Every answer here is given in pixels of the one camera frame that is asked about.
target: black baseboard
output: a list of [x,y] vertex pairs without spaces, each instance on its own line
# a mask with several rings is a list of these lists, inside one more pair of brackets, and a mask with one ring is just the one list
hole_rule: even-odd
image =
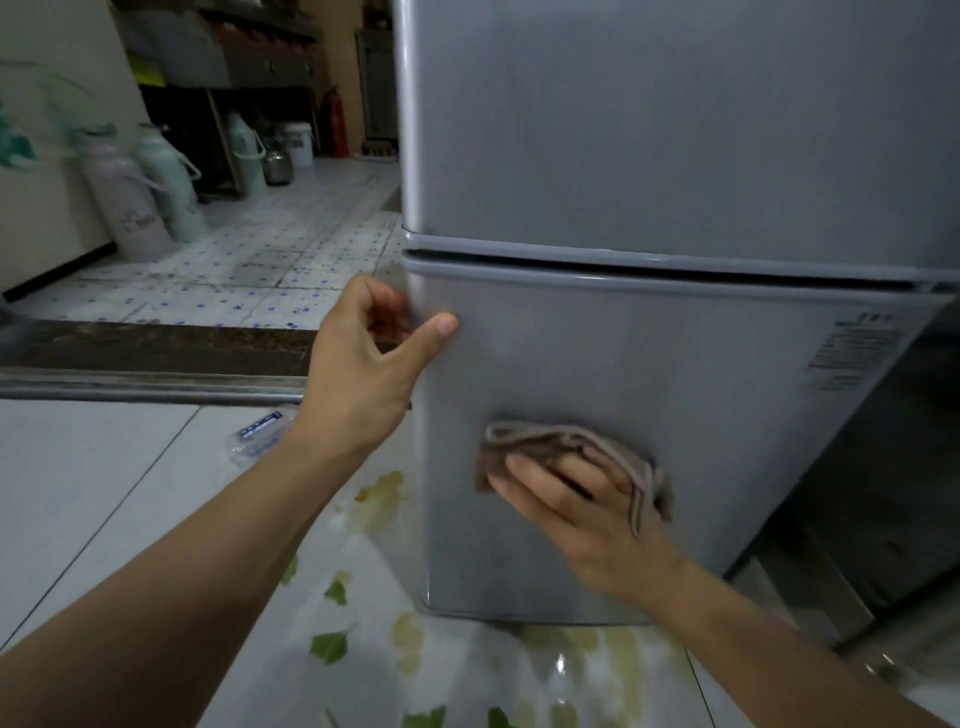
[[41,273],[35,278],[24,281],[19,285],[15,285],[13,288],[9,288],[3,292],[3,297],[7,300],[7,303],[13,303],[14,301],[19,301],[24,296],[29,296],[35,291],[40,290],[40,288],[45,288],[51,283],[55,283],[60,279],[65,279],[67,276],[71,276],[81,268],[88,266],[90,263],[95,263],[101,258],[107,257],[117,252],[117,244],[113,242],[107,243],[107,245],[101,245],[99,248],[96,248],[89,253],[84,253],[80,257],[74,258],[69,262],[63,263],[54,268],[52,271],[47,271],[46,273]]

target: forearm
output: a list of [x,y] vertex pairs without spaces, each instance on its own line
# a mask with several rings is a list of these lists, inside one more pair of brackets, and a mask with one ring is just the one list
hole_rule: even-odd
[[648,606],[757,726],[877,728],[945,724],[686,563]]
[[285,440],[0,656],[0,724],[196,723],[303,536],[362,459]]

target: metal threshold strip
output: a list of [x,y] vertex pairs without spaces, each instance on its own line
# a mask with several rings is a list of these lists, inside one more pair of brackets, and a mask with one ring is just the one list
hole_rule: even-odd
[[0,367],[0,399],[300,404],[305,376],[92,372]]

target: refrigerator door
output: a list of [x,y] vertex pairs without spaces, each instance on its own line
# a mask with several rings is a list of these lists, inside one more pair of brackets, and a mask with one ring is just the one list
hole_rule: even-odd
[[952,0],[398,0],[396,18],[418,247],[960,275]]
[[584,425],[655,459],[676,490],[670,535],[723,573],[950,298],[403,262],[417,317],[445,310],[461,322],[414,395],[423,598],[480,619],[642,619],[582,590],[537,529],[474,490],[487,423]]

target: lower refrigerator door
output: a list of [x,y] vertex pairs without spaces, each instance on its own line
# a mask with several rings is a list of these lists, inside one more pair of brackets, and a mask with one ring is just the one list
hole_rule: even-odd
[[656,460],[676,491],[671,536],[722,573],[950,298],[416,252],[403,264],[418,319],[460,318],[414,395],[423,599],[478,619],[643,620],[583,590],[545,536],[474,489],[488,422],[584,425]]

